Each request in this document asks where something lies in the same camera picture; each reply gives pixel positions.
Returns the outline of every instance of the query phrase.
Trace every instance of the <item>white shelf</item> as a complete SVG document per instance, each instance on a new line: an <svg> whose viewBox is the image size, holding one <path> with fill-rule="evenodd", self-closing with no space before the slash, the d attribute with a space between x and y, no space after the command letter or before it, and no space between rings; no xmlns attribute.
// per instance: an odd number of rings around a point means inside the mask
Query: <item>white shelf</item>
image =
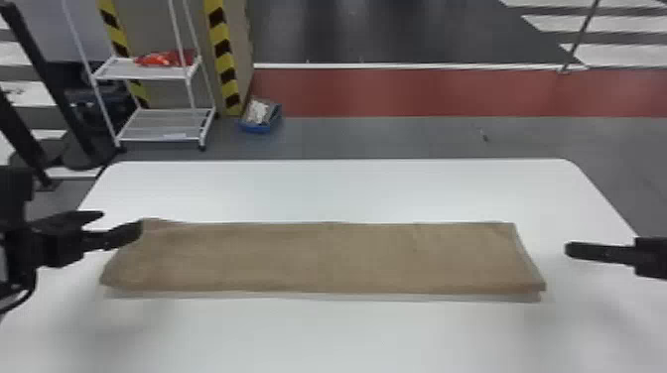
<svg viewBox="0 0 667 373"><path fill-rule="evenodd" d="M201 56L197 56L193 64L184 69L178 66L141 66L134 59L112 56L92 75L97 80L190 80L201 64Z"/></svg>
<svg viewBox="0 0 667 373"><path fill-rule="evenodd" d="M137 109L118 134L122 141L198 141L215 114L207 109Z"/></svg>

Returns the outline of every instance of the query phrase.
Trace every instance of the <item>hazard stripe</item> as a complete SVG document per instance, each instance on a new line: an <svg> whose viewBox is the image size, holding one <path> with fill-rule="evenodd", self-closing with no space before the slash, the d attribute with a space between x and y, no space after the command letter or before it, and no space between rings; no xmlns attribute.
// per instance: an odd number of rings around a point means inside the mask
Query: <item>hazard stripe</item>
<svg viewBox="0 0 667 373"><path fill-rule="evenodd" d="M203 0L203 8L208 23L210 45L215 57L215 72L224 98L224 112L226 115L240 116L242 99L236 79L229 25L224 13L224 0Z"/></svg>
<svg viewBox="0 0 667 373"><path fill-rule="evenodd" d="M104 22L106 33L109 35L113 49L119 57L129 58L132 56L127 37L123 31L120 20L116 13L113 0L97 0L97 7ZM139 80L130 81L130 93L137 99L139 105L149 107L148 93L146 87Z"/></svg>

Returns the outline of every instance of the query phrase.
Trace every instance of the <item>floor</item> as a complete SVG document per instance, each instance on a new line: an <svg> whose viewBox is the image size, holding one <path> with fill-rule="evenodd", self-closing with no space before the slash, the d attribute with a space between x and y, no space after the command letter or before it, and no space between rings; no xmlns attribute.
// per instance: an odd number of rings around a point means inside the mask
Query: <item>floor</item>
<svg viewBox="0 0 667 373"><path fill-rule="evenodd" d="M258 62L486 63L499 70L258 69L253 92L285 104L288 118L274 133L242 134L223 120L205 153L138 145L117 162L565 158L639 234L667 235L667 70L654 68L667 66L666 2L602 0L576 58L623 69L502 69L565 61L591 2L251 0ZM13 43L0 22L0 85L31 128L63 128ZM29 217L76 208L92 184L66 181L39 193Z"/></svg>
<svg viewBox="0 0 667 373"><path fill-rule="evenodd" d="M593 0L251 0L267 63L562 63ZM603 0L575 55L596 67L667 65L667 4Z"/></svg>
<svg viewBox="0 0 667 373"><path fill-rule="evenodd" d="M142 145L117 161L565 158L584 171L638 234L667 235L663 119L287 118L267 136L240 133L228 122L217 124L209 136L205 153L193 145ZM40 193L29 215L76 208L91 186L70 181L56 193Z"/></svg>

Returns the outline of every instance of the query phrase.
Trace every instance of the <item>red object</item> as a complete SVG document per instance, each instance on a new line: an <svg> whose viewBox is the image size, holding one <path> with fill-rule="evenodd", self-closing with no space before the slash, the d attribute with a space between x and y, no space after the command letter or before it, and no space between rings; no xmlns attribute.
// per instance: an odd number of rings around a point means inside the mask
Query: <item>red object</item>
<svg viewBox="0 0 667 373"><path fill-rule="evenodd" d="M195 50L183 50L183 55L186 65L190 66L195 62ZM182 66L178 50L144 55L134 59L134 63L141 66Z"/></svg>
<svg viewBox="0 0 667 373"><path fill-rule="evenodd" d="M667 70L255 69L285 116L667 117Z"/></svg>

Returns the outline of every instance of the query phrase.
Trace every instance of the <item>brown towel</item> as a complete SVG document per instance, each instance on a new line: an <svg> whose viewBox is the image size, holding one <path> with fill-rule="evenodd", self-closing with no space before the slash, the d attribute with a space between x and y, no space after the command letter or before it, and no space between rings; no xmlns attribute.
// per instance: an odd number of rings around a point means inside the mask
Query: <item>brown towel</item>
<svg viewBox="0 0 667 373"><path fill-rule="evenodd" d="M101 284L129 291L534 294L513 224L189 224L145 220Z"/></svg>

